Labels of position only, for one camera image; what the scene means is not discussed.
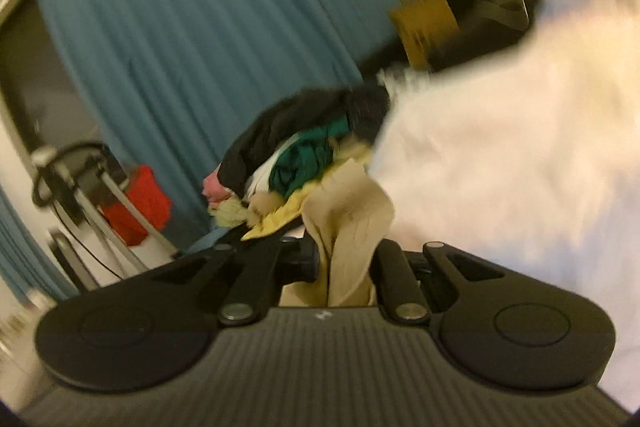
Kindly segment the tan t-shirt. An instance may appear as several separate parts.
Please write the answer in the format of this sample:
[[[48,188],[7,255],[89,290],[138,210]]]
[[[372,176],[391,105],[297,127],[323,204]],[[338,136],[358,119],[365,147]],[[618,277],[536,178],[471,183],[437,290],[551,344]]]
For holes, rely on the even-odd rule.
[[[370,265],[394,219],[394,206],[366,167],[353,160],[326,174],[303,202],[306,231],[319,253],[312,283],[283,288],[282,307],[370,307],[376,291]]]

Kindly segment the yellow garment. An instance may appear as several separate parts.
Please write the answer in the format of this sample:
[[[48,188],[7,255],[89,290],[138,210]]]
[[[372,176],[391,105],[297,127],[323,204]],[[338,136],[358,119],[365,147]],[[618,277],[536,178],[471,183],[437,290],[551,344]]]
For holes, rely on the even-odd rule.
[[[242,242],[273,235],[302,216],[308,196],[320,187],[321,181],[326,181],[343,165],[344,162],[331,165],[319,179],[307,181],[287,198],[276,192],[255,192],[250,202],[244,205],[239,196],[229,195],[219,203],[210,204],[209,215],[220,228],[236,229],[245,225],[246,231],[240,236]]]

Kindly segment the pink garment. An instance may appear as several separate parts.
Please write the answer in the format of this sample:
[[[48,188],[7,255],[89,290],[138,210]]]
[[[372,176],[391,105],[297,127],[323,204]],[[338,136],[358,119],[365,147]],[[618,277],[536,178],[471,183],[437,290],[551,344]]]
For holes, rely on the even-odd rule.
[[[202,195],[209,208],[218,208],[220,204],[231,198],[233,192],[224,187],[218,177],[219,168],[207,175],[202,184]]]

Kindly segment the green garment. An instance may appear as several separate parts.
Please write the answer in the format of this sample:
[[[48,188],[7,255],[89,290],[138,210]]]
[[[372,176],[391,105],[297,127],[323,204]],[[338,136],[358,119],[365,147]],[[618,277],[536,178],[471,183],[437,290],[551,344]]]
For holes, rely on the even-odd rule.
[[[346,116],[301,132],[278,156],[269,174],[269,190],[288,199],[333,163],[333,144],[350,132]]]

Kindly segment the red basket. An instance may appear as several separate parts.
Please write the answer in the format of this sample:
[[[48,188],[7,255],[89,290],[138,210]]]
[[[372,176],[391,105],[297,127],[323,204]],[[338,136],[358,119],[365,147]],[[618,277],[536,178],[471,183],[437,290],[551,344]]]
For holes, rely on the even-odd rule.
[[[172,203],[149,166],[135,168],[125,177],[123,188],[106,170],[100,173],[100,180],[108,192],[100,203],[100,213],[122,242],[135,247],[150,235],[163,241],[162,231],[170,220]]]

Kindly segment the narrow teal curtain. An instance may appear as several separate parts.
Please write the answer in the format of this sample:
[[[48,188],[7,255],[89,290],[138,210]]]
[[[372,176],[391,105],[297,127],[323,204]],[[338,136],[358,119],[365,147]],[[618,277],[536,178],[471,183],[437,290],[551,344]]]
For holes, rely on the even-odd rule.
[[[4,191],[0,202],[0,241],[1,277],[18,301],[27,303],[27,294],[32,289],[54,301],[77,294],[72,283],[44,254]]]

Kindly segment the large teal curtain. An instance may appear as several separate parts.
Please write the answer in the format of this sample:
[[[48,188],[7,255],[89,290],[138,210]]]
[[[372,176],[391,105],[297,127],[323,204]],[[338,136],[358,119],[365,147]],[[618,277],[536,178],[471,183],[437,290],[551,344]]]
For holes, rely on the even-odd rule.
[[[104,141],[154,170],[186,249],[212,230],[202,182],[234,139],[300,89],[356,84],[398,0],[37,2]]]

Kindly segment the dark window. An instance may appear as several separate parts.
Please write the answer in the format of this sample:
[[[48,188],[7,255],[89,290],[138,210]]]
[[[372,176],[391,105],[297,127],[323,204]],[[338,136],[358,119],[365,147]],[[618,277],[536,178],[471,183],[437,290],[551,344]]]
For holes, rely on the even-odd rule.
[[[1,95],[29,152],[102,138],[58,57],[36,0],[21,0],[1,24]]]

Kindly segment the yellow paper bag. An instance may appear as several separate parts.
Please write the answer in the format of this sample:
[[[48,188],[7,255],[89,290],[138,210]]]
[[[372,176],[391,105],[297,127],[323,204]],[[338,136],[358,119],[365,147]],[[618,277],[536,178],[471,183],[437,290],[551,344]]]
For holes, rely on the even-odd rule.
[[[428,70],[434,53],[459,31],[446,0],[399,0],[388,16],[415,70]]]

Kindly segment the black sofa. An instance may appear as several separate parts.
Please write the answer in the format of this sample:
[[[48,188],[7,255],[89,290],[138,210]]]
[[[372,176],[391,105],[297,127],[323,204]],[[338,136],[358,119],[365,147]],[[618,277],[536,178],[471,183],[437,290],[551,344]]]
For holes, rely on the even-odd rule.
[[[541,0],[446,0],[459,31],[430,59],[431,72],[495,54],[517,44],[534,26]]]

